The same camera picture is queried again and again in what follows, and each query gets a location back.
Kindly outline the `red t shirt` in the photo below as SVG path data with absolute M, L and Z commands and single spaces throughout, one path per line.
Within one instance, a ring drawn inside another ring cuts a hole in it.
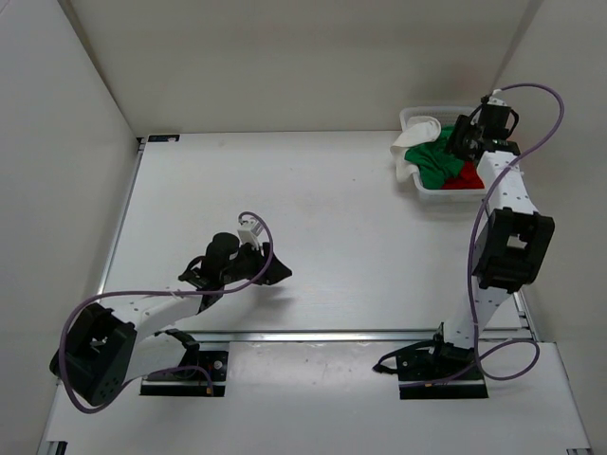
M 442 190 L 450 191 L 483 190 L 484 188 L 483 180 L 478 175 L 474 163 L 470 161 L 465 161 L 460 173 L 448 178 L 442 186 Z

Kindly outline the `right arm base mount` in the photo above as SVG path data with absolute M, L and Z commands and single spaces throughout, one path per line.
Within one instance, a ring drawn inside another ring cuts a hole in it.
M 431 340 L 407 346 L 395 355 L 401 400 L 487 399 L 483 375 L 464 356 L 449 357 L 447 346 Z

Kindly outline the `green t shirt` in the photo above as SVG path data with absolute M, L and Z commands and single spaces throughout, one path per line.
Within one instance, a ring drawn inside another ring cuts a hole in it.
M 438 139 L 416 145 L 405 154 L 405 160 L 418 168 L 423 187 L 428 190 L 441 190 L 464 169 L 463 160 L 446 152 L 453 129 L 443 128 Z

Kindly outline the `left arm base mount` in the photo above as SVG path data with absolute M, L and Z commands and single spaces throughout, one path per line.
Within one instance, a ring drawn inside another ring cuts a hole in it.
M 144 376 L 139 388 L 141 396 L 225 396 L 230 355 L 228 342 L 202 341 L 177 329 L 168 329 L 158 335 L 178 341 L 184 353 L 176 366 Z

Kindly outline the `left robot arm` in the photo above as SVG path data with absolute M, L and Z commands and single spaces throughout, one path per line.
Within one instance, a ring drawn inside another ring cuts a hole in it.
M 218 233 L 178 276 L 184 289 L 127 291 L 129 302 L 119 306 L 106 304 L 108 293 L 81 303 L 64 325 L 49 369 L 85 414 L 105 409 L 142 376 L 208 377 L 199 366 L 197 341 L 175 323 L 210 309 L 226 294 L 249 285 L 274 285 L 291 275 L 272 241 Z

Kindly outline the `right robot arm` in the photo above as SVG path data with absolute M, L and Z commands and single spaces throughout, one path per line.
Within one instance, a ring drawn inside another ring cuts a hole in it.
M 426 108 L 403 110 L 402 133 L 393 145 L 403 161 L 396 168 L 399 179 L 422 174 L 411 155 L 415 147 L 436 146 L 442 156 L 470 165 L 486 190 L 471 234 L 462 309 L 432 339 L 392 351 L 373 367 L 398 375 L 407 387 L 488 375 L 480 335 L 504 301 L 535 281 L 555 230 L 553 218 L 540 214 L 524 185 L 521 152 L 511 140 L 519 114 L 497 101 L 450 113 L 444 120 Z

